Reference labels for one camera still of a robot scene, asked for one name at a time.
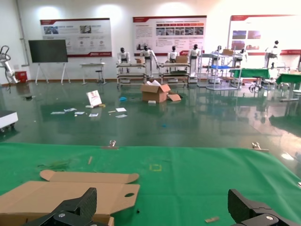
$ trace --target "black screen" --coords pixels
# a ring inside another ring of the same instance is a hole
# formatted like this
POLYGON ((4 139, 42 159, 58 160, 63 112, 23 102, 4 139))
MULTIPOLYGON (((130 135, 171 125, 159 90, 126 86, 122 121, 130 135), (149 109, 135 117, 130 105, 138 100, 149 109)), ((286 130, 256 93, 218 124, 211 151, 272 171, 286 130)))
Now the black screen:
POLYGON ((33 63, 68 62, 65 40, 30 40, 33 63))

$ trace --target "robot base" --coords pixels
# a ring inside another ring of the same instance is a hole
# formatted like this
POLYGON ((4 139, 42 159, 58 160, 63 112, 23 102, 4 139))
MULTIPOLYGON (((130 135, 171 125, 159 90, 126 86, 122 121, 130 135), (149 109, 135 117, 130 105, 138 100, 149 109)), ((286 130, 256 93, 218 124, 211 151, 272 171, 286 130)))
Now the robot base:
POLYGON ((4 132, 5 128, 9 126, 13 129, 15 122, 18 121, 17 112, 14 111, 0 111, 0 130, 4 132))

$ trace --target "paper scrap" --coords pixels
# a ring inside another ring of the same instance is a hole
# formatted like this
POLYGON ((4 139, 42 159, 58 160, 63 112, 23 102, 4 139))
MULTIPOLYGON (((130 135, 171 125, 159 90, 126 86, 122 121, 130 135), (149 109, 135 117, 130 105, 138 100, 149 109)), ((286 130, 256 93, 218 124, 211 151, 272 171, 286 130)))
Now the paper scrap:
POLYGON ((90 114, 89 117, 97 117, 98 116, 98 113, 97 114, 90 114))
POLYGON ((65 112, 52 112, 51 114, 65 114, 65 112))
POLYGON ((211 223, 211 222, 218 221, 219 219, 220 219, 219 217, 209 218, 209 219, 206 219, 205 222, 206 223, 211 223))
POLYGON ((127 115, 126 114, 122 114, 122 115, 117 115, 117 116, 115 116, 116 118, 124 118, 124 117, 127 117, 127 115))
POLYGON ((126 112, 126 109, 124 107, 116 108, 117 112, 126 112))
POLYGON ((76 111, 75 108, 70 108, 70 109, 64 109, 65 112, 72 112, 72 111, 76 111))

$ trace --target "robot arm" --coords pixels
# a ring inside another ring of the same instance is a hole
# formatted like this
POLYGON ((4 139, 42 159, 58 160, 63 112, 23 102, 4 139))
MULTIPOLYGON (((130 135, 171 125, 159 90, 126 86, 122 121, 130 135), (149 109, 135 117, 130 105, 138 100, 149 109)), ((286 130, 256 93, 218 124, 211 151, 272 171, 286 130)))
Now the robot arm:
POLYGON ((9 83, 18 83, 17 79, 15 78, 15 71, 11 69, 8 61, 11 57, 7 54, 9 51, 8 46, 2 46, 0 48, 0 67, 3 67, 5 70, 5 77, 9 83))

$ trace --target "workbench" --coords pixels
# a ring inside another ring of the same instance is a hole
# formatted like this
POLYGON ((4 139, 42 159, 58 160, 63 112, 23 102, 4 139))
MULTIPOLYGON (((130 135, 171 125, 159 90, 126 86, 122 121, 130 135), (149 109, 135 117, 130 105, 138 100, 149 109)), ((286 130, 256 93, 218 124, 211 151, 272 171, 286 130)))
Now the workbench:
POLYGON ((290 92, 288 94, 288 99, 281 99, 281 102, 296 101, 299 98, 293 98, 294 87, 296 83, 301 82, 301 74, 280 74, 276 79, 276 83, 280 84, 282 82, 290 83, 290 92))
MULTIPOLYGON (((239 77, 239 71, 230 70, 231 73, 234 73, 233 77, 239 77)), ((241 70, 241 78, 253 78, 253 77, 262 77, 263 79, 269 79, 269 70, 268 69, 252 69, 252 68, 243 68, 241 70)))
POLYGON ((113 214, 117 226, 208 226, 204 220, 216 216, 220 220, 212 226, 230 226, 235 223, 227 208, 232 188, 301 224, 297 185, 301 180, 269 153, 150 146, 112 151, 99 146, 8 143, 0 144, 0 153, 0 194, 29 180, 41 181, 39 172, 47 169, 138 173, 135 183, 141 187, 136 204, 113 214), (54 167, 62 161, 66 163, 54 167))
POLYGON ((122 85, 142 85, 146 83, 146 65, 145 64, 131 64, 131 63, 120 63, 116 64, 117 69, 117 88, 122 85), (142 68, 144 71, 138 73, 125 73, 123 70, 127 68, 142 68), (122 83, 122 79, 126 80, 141 80, 141 83, 122 83))

